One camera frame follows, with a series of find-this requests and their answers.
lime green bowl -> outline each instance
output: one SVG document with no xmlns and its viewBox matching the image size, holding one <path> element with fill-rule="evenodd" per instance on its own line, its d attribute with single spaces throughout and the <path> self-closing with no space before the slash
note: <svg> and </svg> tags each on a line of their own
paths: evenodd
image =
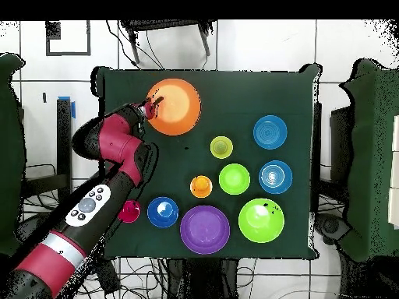
<svg viewBox="0 0 399 299">
<path fill-rule="evenodd" d="M 219 174 L 219 185 L 230 195 L 242 194 L 250 183 L 249 172 L 240 164 L 229 164 Z"/>
<path fill-rule="evenodd" d="M 238 225 L 250 241 L 267 243 L 283 230 L 284 214 L 281 207 L 270 199 L 253 199 L 241 209 Z"/>
</svg>

magenta cup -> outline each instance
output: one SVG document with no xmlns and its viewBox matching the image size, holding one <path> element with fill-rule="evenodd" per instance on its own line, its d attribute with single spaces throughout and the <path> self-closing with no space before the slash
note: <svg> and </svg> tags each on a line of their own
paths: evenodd
<svg viewBox="0 0 399 299">
<path fill-rule="evenodd" d="M 221 250 L 230 236 L 228 218 L 213 206 L 196 206 L 188 211 L 180 224 L 183 243 L 199 255 Z"/>
<path fill-rule="evenodd" d="M 123 223 L 134 223 L 140 215 L 140 204 L 136 201 L 129 200 L 125 202 L 118 218 Z"/>
</svg>

white tile floor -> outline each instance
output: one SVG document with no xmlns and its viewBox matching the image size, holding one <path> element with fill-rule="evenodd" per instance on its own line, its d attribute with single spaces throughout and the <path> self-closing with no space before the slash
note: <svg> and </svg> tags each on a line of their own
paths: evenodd
<svg viewBox="0 0 399 299">
<path fill-rule="evenodd" d="M 61 21 L 62 39 L 51 41 L 51 51 L 82 51 L 87 38 L 81 28 L 85 22 L 73 24 Z M 118 31 L 118 22 L 109 21 L 110 29 L 120 36 L 125 53 L 133 58 L 132 48 Z M 399 64 L 392 40 L 383 33 L 383 23 L 361 20 L 219 20 L 208 37 L 210 57 L 206 70 L 298 71 L 303 65 L 317 62 L 323 66 L 320 81 L 320 102 L 323 103 L 321 163 L 330 165 L 330 112 L 349 105 L 349 98 L 338 86 L 351 75 L 359 58 L 374 58 L 393 69 Z M 12 88 L 25 108 L 27 163 L 52 163 L 55 159 L 55 102 L 59 96 L 70 96 L 76 102 L 73 132 L 97 115 L 97 99 L 90 92 L 90 73 L 94 66 L 113 69 L 134 69 L 122 53 L 122 47 L 112 36 L 105 21 L 90 21 L 91 56 L 46 57 L 44 22 L 0 22 L 0 52 L 21 55 L 25 66 L 12 78 Z M 201 69 L 206 61 L 205 51 L 196 26 L 149 31 L 148 39 L 157 58 L 166 69 Z M 147 36 L 139 33 L 139 47 L 152 56 Z M 139 50 L 144 69 L 156 65 Z M 47 103 L 42 94 L 46 93 Z M 97 170 L 97 164 L 73 153 L 73 185 L 83 183 Z M 328 167 L 321 168 L 322 178 L 330 178 Z M 251 299 L 335 299 L 340 286 L 340 263 L 336 248 L 325 245 L 315 233 L 314 245 L 320 257 L 314 261 L 258 260 Z M 148 265 L 149 259 L 129 259 L 133 269 Z M 243 259 L 240 266 L 253 268 L 254 259 Z M 146 286 L 147 272 L 140 277 L 130 273 L 125 259 L 115 267 L 127 287 Z M 240 269 L 238 285 L 248 283 L 247 269 Z M 155 285 L 149 276 L 148 286 Z M 99 287 L 96 281 L 86 281 L 88 290 Z M 251 286 L 239 289 L 240 299 L 249 299 Z M 122 299 L 124 290 L 115 293 Z M 159 299 L 161 290 L 150 292 Z M 88 299 L 79 295 L 76 299 Z M 103 293 L 92 299 L 105 299 Z M 139 299 L 128 292 L 123 299 Z"/>
</svg>

dark green table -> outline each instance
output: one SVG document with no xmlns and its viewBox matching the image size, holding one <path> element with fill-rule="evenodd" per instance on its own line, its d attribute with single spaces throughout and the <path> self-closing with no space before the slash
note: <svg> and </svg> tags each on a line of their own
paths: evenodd
<svg viewBox="0 0 399 299">
<path fill-rule="evenodd" d="M 231 235 L 218 258 L 314 259 L 308 246 L 309 176 L 312 136 L 314 83 L 319 66 L 307 65 L 300 72 L 204 72 L 111 70 L 97 72 L 97 95 L 105 99 L 105 113 L 125 103 L 140 102 L 157 82 L 166 78 L 184 79 L 201 97 L 202 113 L 190 132 L 166 136 L 146 126 L 146 142 L 155 142 L 160 156 L 154 176 L 139 202 L 142 214 L 135 223 L 123 223 L 106 246 L 107 256 L 190 258 L 191 252 L 180 238 L 180 223 L 194 206 L 210 205 L 220 209 L 230 222 Z M 281 117 L 288 127 L 284 145 L 275 150 L 260 148 L 252 131 L 256 121 L 267 114 Z M 210 153 L 210 141 L 226 135 L 234 144 L 233 154 L 219 160 Z M 292 186 L 281 195 L 271 195 L 260 187 L 260 168 L 271 160 L 282 160 L 293 172 Z M 244 165 L 251 184 L 241 195 L 227 195 L 218 184 L 221 169 L 230 163 Z M 205 199 L 195 198 L 189 184 L 196 175 L 206 175 L 214 189 Z M 157 196 L 176 201 L 179 218 L 168 229 L 153 226 L 147 219 L 147 206 Z M 240 209 L 251 199 L 273 199 L 283 210 L 285 226 L 281 235 L 266 244 L 244 238 L 238 227 Z"/>
</svg>

green fabric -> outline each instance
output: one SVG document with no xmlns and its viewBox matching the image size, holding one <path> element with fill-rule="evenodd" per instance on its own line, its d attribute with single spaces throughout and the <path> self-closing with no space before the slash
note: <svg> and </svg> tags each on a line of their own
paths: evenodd
<svg viewBox="0 0 399 299">
<path fill-rule="evenodd" d="M 21 214 L 21 180 L 25 167 L 23 129 L 19 123 L 17 99 L 11 87 L 12 74 L 23 66 L 18 55 L 0 55 L 0 253 L 12 255 L 19 246 L 15 239 L 15 224 Z"/>
<path fill-rule="evenodd" d="M 353 98 L 354 160 L 348 177 L 348 222 L 354 230 L 340 240 L 356 262 L 399 255 L 399 230 L 388 223 L 394 116 L 399 114 L 399 72 L 361 60 L 344 88 Z"/>
<path fill-rule="evenodd" d="M 106 113 L 125 103 L 140 102 L 155 83 L 166 78 L 191 83 L 201 97 L 202 107 L 199 122 L 184 135 L 166 136 L 146 126 L 145 141 L 155 142 L 160 149 L 157 169 L 139 199 L 142 205 L 139 219 L 118 228 L 106 246 L 107 256 L 198 256 L 183 244 L 179 226 L 189 209 L 210 205 L 227 216 L 231 228 L 228 243 L 213 257 L 316 257 L 308 247 L 308 228 L 312 86 L 319 75 L 318 65 L 309 65 L 301 73 L 104 69 L 102 75 L 104 86 L 97 88 L 105 90 Z M 260 148 L 252 135 L 256 121 L 267 114 L 281 117 L 288 127 L 284 145 L 274 150 Z M 224 160 L 210 152 L 210 142 L 218 135 L 227 136 L 234 145 L 232 155 Z M 282 160 L 292 169 L 293 183 L 284 194 L 271 195 L 260 187 L 259 170 L 271 160 Z M 251 184 L 241 195 L 228 195 L 219 187 L 218 175 L 230 163 L 242 164 L 251 175 Z M 189 189 L 191 180 L 201 174 L 206 175 L 214 187 L 205 199 L 197 199 Z M 158 196 L 174 199 L 179 207 L 178 221 L 167 229 L 156 228 L 147 219 L 147 206 Z M 272 199 L 284 212 L 284 229 L 270 243 L 253 243 L 239 230 L 239 212 L 254 198 Z"/>
</svg>

